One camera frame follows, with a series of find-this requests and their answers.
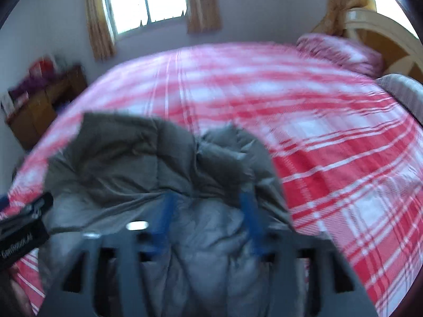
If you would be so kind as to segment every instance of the window frame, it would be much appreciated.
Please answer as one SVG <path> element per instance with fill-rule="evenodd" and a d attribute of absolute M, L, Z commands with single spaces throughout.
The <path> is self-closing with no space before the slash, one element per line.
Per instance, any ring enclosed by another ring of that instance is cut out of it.
<path fill-rule="evenodd" d="M 113 13 L 113 7 L 112 7 L 111 0 L 104 0 L 104 2 L 105 2 L 106 12 L 108 14 L 110 24 L 111 24 L 111 27 L 112 27 L 112 31 L 113 31 L 113 35 L 114 35 L 115 39 L 125 38 L 127 36 L 133 35 L 135 33 L 143 31 L 143 30 L 163 27 L 165 25 L 169 25 L 169 24 L 172 24 L 172 23 L 177 22 L 177 21 L 184 21 L 185 16 L 186 16 L 186 13 L 184 13 L 182 11 L 181 16 L 177 16 L 177 17 L 173 17 L 173 18 L 169 18 L 169 19 L 164 19 L 164 20 L 152 21 L 151 15 L 150 15 L 149 2 L 148 2 L 148 0 L 145 0 L 145 7 L 147 8 L 147 16 L 148 16 L 147 24 L 145 24 L 145 25 L 140 24 L 138 27 L 136 27 L 134 29 L 130 29 L 128 31 L 118 33 L 117 28 L 116 28 L 115 15 Z"/>

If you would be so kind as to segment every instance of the pink pillow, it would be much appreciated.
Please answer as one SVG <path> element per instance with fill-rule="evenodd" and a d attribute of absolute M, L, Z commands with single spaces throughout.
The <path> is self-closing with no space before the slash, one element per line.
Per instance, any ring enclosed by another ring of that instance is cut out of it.
<path fill-rule="evenodd" d="M 307 33 L 297 40 L 297 50 L 372 78 L 382 75 L 382 55 L 351 39 Z"/>

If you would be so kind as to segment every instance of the checkered bed sheet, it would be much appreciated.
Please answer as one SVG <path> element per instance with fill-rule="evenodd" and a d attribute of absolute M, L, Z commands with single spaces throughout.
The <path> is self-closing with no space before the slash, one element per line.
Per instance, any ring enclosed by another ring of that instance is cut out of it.
<path fill-rule="evenodd" d="M 43 188 L 47 158 L 84 111 L 170 119 L 193 133 L 234 122 L 269 150 L 299 232 L 331 234 L 381 317 L 422 266 L 423 132 L 366 76 L 291 46 L 202 45 L 143 57 L 102 76 L 58 117 L 9 192 L 17 213 Z M 36 251 L 16 280 L 38 311 Z"/>

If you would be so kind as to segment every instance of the pillow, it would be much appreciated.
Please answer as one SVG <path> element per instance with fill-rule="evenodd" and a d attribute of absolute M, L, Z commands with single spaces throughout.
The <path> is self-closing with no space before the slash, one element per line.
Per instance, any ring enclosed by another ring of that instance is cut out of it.
<path fill-rule="evenodd" d="M 376 80 L 376 83 L 390 93 L 423 126 L 423 86 L 411 77 L 389 74 Z"/>
<path fill-rule="evenodd" d="M 382 75 L 382 55 L 351 39 L 308 33 L 298 39 L 297 50 L 372 78 Z"/>

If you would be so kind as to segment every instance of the wooden headboard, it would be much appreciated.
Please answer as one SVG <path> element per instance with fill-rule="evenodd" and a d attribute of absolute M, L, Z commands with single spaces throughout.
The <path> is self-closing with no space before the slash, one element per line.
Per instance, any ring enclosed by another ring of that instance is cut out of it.
<path fill-rule="evenodd" d="M 384 75 L 403 74 L 423 83 L 423 45 L 396 21 L 371 10 L 354 8 L 346 13 L 344 37 L 382 54 Z"/>

